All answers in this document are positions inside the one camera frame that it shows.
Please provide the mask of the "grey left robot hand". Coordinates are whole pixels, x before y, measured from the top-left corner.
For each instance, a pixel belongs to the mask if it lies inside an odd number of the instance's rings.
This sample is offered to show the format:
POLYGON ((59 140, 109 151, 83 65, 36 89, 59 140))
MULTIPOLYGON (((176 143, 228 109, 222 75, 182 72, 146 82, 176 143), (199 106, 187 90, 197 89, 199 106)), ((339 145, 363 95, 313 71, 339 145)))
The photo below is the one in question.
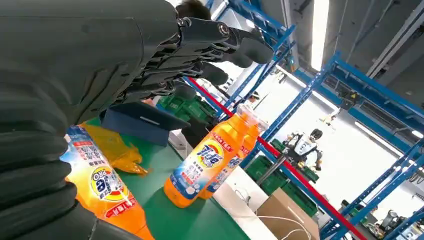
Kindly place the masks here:
POLYGON ((0 3, 0 237, 134 240, 77 200, 67 129, 112 105, 170 94, 208 62, 265 64, 253 33, 181 15, 165 0, 0 3))

